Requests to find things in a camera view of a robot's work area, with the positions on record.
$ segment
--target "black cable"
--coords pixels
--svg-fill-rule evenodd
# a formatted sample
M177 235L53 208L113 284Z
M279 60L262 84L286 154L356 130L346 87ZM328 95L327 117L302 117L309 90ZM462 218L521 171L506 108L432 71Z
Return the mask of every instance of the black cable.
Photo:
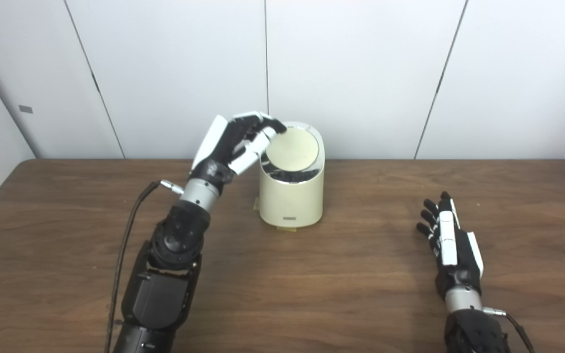
M115 279L112 283L112 297L110 297L110 312L108 313L108 326L106 327L106 345L103 349L104 353L110 353L110 340L112 339L112 326L115 320L115 306L117 306L117 291L119 291L119 277L121 276L121 265L124 261L124 253L126 252L126 246L128 245L128 238L130 237L130 231L132 230L132 224L134 223L134 217L136 216L136 211L139 206L145 200L145 198L161 185L160 181L154 181L148 187L143 190L136 199L134 206L132 206L132 211L130 211L130 218L128 218L128 223L126 224L126 230L124 231L123 239L121 240L121 248L119 248L119 256L117 257L117 266L115 268Z
M529 336L527 336L527 331L524 330L524 327L520 326L518 324L518 321L514 320L514 318L511 317L511 315L507 314L505 315L505 317L507 318L507 320L509 320L509 322L511 322L512 325L514 325L516 332L518 332L518 335L524 342L524 345L527 346L527 350L529 351L529 353L536 353L536 350L533 348L533 345L531 344L531 341L529 340Z

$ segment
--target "round lid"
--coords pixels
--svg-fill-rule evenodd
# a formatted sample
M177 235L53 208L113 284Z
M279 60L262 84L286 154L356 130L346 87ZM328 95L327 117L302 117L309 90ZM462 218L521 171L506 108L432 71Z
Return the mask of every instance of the round lid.
M276 167L287 172L304 170L315 162L320 152L318 141L304 129L287 128L267 147L267 157Z

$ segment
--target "robotic arm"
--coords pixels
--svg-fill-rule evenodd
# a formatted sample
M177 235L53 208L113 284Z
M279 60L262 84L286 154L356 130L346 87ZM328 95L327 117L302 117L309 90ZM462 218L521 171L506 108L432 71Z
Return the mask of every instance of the robotic arm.
M484 264L473 232L462 230L455 203L442 192L438 204L426 199L421 216L429 225L418 223L417 230L428 238L437 260L435 288L446 302L448 319L444 341L448 353L511 353L507 335L491 316L504 316L514 324L530 353L533 346L524 329L502 310L487 308L481 302L480 278Z
M280 121L249 112L231 121L217 116L193 161L186 187L162 181L180 195L135 260L121 311L115 353L168 353L191 307L202 265L204 231L224 185L260 159Z

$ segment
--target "table surface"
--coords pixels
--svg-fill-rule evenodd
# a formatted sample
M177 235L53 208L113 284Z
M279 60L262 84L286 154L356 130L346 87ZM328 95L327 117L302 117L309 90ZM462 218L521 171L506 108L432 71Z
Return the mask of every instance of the table surface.
M150 181L182 183L189 167L18 166L0 188L0 353L101 351L130 208ZM565 161L330 160L323 218L298 232L273 228L253 210L253 168L212 212L174 351L444 352L435 260L415 230L422 201L442 190L455 198L462 226L477 233L484 304L518 319L538 353L565 353ZM122 284L174 199L158 189L141 206ZM502 325L514 353L525 352Z

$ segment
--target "cream trash can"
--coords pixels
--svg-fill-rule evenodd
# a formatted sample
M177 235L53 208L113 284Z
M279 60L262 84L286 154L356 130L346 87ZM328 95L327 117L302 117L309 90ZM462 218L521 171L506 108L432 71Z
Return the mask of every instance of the cream trash can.
M277 227L311 226L323 210L324 142L310 125L284 124L260 158L260 216Z

